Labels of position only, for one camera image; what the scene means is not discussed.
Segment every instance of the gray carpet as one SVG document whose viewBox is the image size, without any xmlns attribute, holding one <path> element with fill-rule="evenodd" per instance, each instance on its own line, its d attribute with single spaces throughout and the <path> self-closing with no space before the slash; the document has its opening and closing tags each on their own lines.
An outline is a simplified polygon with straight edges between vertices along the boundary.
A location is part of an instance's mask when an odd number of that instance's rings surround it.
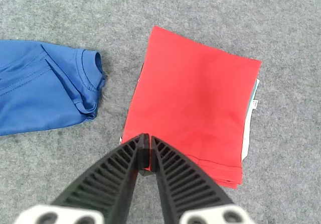
<svg viewBox="0 0 321 224">
<path fill-rule="evenodd" d="M 0 137 L 0 223 L 50 203 L 117 146 L 154 25 L 263 62 L 244 183 L 226 191 L 257 223 L 321 223 L 320 8 L 321 0 L 0 0 L 0 39 L 99 50 L 109 76 L 94 121 Z M 154 177 L 139 177 L 128 223 L 164 223 L 156 188 Z"/>
</svg>

